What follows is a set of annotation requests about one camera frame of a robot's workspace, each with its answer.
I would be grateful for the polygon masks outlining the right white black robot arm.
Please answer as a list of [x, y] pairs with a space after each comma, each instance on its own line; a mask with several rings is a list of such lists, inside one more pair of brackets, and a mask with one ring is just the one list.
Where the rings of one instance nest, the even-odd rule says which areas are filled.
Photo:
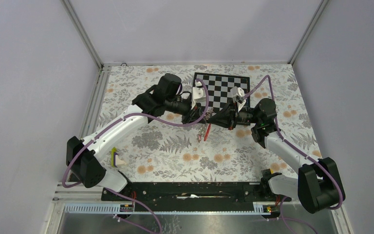
[[263, 98], [254, 108], [244, 110], [239, 110], [237, 104], [229, 100], [207, 122], [229, 130], [238, 124], [253, 124], [253, 140], [279, 156], [297, 173], [296, 178], [281, 173], [263, 176], [260, 194], [264, 200], [287, 196], [298, 200], [311, 214], [323, 209], [338, 209], [345, 200], [336, 162], [329, 157], [308, 155], [289, 141], [278, 127], [274, 100]]

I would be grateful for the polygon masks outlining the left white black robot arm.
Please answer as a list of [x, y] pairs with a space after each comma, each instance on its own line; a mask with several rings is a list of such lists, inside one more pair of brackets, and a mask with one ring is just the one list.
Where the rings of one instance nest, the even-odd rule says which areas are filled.
[[[119, 200], [131, 196], [131, 186], [120, 172], [109, 171], [101, 161], [114, 144], [153, 120], [179, 127], [188, 127], [205, 118], [209, 107], [208, 88], [202, 79], [194, 81], [194, 87], [186, 99], [181, 98], [181, 79], [174, 74], [164, 74], [156, 85], [139, 94], [126, 110], [100, 130], [79, 139], [67, 141], [67, 169], [62, 179], [64, 188], [82, 184], [112, 190]], [[165, 112], [184, 116], [181, 124], [161, 119]]]

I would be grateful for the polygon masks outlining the black white checkerboard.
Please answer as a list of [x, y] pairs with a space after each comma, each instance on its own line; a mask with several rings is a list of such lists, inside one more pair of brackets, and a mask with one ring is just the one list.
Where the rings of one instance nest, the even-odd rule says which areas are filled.
[[232, 98], [230, 90], [233, 87], [242, 88], [245, 94], [250, 90], [250, 77], [196, 72], [194, 80], [196, 78], [203, 80], [207, 86], [209, 108], [214, 114], [225, 106], [229, 98]]

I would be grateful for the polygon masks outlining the floral patterned mat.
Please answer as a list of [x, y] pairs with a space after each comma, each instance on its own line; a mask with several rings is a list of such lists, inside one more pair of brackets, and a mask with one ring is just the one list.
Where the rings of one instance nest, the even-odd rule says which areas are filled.
[[[321, 157], [304, 101], [289, 64], [272, 65], [168, 65], [113, 66], [105, 72], [103, 100], [97, 129], [106, 126], [132, 100], [159, 78], [179, 76], [185, 91], [191, 89], [194, 74], [211, 73], [250, 77], [255, 92], [250, 104], [274, 97], [279, 127], [285, 137], [309, 155]], [[165, 113], [163, 119], [181, 122], [181, 116]], [[250, 126], [227, 130], [211, 126], [206, 141], [198, 142], [200, 124], [181, 128], [153, 121], [114, 145], [127, 164], [111, 166], [107, 152], [102, 165], [121, 171], [133, 182], [258, 181], [264, 169], [295, 177], [296, 172], [279, 156], [255, 143]]]

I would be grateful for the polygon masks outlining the green white small block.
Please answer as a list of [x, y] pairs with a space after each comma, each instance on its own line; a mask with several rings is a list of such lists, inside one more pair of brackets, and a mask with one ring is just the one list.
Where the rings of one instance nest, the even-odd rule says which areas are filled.
[[117, 168], [126, 164], [127, 163], [119, 157], [117, 149], [113, 147], [111, 150], [111, 166]]

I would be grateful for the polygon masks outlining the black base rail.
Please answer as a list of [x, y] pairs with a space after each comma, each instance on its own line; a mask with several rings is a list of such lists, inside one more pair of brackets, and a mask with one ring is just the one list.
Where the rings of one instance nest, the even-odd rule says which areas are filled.
[[131, 182], [120, 194], [154, 212], [269, 213], [284, 199], [258, 182]]

